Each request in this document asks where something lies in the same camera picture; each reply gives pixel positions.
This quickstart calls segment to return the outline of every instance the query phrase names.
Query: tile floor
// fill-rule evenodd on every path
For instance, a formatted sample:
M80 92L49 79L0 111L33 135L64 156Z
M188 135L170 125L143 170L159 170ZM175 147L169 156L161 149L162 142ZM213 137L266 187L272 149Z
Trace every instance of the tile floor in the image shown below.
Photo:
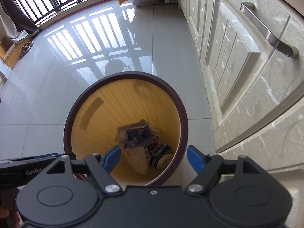
M168 82L187 111L188 143L215 152L199 59L177 5L107 1L56 22L34 42L0 93L0 159L63 153L64 124L78 96L104 76L131 70ZM189 181L191 170L183 160L167 183Z

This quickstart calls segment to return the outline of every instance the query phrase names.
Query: black can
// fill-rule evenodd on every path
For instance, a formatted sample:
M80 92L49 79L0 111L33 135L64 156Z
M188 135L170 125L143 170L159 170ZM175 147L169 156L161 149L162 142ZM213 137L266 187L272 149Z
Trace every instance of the black can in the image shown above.
M169 145L155 142L146 147L146 157L149 165L155 169L165 169L173 159L173 152Z

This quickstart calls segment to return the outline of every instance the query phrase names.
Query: metal bolt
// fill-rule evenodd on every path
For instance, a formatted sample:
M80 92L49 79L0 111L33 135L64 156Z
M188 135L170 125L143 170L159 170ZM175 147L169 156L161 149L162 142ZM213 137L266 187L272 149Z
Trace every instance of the metal bolt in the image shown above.
M150 194L151 194L151 195L157 195L157 194L158 194L158 191L157 191L157 190L151 190L151 191L150 191Z
M120 187L116 184L109 184L105 187L105 191L108 193L116 193L120 190Z
M200 192L203 190L203 186L199 184L191 184L188 186L188 190L191 192Z

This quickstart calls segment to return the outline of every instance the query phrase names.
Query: sandal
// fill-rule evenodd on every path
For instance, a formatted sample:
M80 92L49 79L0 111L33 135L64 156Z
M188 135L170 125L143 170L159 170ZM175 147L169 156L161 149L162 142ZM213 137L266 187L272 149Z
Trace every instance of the sandal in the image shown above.
M33 42L33 41L31 41L31 42L27 42L27 43L25 43L23 46L24 46L24 47L28 47L28 46L32 47L32 46L33 46L33 44L34 44L34 42Z
M31 46L22 47L19 55L19 59L22 58L28 51L31 49Z

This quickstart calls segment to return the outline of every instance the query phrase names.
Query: cabinet handle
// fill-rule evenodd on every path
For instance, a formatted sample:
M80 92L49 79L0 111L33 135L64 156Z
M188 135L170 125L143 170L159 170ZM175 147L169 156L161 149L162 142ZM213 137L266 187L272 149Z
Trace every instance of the cabinet handle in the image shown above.
M265 26L265 24L253 13L254 4L251 2L242 2L241 11L245 16L256 26L266 40L279 52L292 58L298 57L298 50L296 47L287 45L279 40L273 33Z

